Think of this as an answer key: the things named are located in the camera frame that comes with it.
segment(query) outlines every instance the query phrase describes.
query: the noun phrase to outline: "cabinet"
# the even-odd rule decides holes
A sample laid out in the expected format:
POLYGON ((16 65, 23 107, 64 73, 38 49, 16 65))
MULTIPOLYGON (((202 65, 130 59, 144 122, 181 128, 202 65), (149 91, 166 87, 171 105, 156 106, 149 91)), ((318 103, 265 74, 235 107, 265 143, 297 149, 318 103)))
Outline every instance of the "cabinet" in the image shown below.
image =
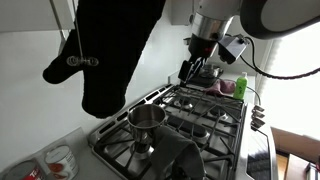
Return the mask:
POLYGON ((172 0, 171 1, 171 24, 190 25, 192 12, 197 12, 200 0, 172 0))
MULTIPOLYGON (((73 29, 67 0, 52 0, 62 29, 73 29)), ((50 0, 0 0, 0 32, 58 30, 50 0)))

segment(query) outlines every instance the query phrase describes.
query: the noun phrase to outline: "gas stove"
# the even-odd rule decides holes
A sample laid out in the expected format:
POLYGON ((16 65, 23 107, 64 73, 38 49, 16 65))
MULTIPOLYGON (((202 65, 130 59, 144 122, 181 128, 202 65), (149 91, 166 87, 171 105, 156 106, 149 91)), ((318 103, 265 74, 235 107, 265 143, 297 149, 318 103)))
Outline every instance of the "gas stove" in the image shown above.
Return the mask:
POLYGON ((127 116, 142 104, 162 107, 166 112, 164 125, 197 144, 206 171, 204 180, 277 179, 270 128, 266 133, 254 124, 263 122, 261 116, 255 116, 261 108, 232 97, 207 95, 197 88, 171 84, 119 112, 90 134, 93 154, 122 179, 174 179, 172 167, 162 177, 155 176, 150 162, 154 147, 139 144, 131 136, 127 116))

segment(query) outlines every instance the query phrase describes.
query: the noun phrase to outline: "pink object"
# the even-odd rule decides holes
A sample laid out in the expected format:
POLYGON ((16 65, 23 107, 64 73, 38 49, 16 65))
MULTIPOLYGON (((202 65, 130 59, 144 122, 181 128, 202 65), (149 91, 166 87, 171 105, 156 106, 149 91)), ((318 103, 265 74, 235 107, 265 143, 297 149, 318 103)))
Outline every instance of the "pink object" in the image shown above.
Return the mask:
POLYGON ((207 94, 232 94, 236 88, 236 83, 230 80, 218 79, 213 86, 205 89, 207 94))

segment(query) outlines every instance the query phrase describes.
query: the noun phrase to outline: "black oven mitt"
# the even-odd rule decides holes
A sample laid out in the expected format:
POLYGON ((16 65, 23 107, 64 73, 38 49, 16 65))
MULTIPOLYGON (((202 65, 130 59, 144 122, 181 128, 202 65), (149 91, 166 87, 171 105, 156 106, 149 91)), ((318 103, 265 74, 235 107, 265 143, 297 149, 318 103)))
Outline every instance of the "black oven mitt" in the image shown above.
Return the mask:
POLYGON ((198 146, 169 127, 162 126, 154 131, 154 151, 150 161, 152 167, 161 176, 174 162, 191 179, 203 179, 205 170, 198 146))
POLYGON ((165 0, 79 0, 77 20, 83 55, 98 66, 69 66, 67 58, 80 57, 77 33, 70 32, 62 53, 43 72, 59 84, 83 70, 83 109, 97 118, 118 112, 142 50, 160 19, 165 0))

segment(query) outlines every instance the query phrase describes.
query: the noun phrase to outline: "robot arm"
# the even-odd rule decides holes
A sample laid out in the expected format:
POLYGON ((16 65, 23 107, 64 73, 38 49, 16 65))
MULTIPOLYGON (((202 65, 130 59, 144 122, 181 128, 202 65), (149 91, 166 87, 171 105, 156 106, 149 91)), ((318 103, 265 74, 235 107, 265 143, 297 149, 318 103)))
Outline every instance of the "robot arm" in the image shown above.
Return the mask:
POLYGON ((243 29, 251 36, 273 39, 319 22, 320 0, 202 0, 192 25, 191 58, 179 73, 183 82, 197 74, 196 68, 201 67, 194 66, 195 62, 205 63, 217 45, 221 59, 228 64, 241 55, 246 41, 225 36, 235 15, 240 15, 243 29))

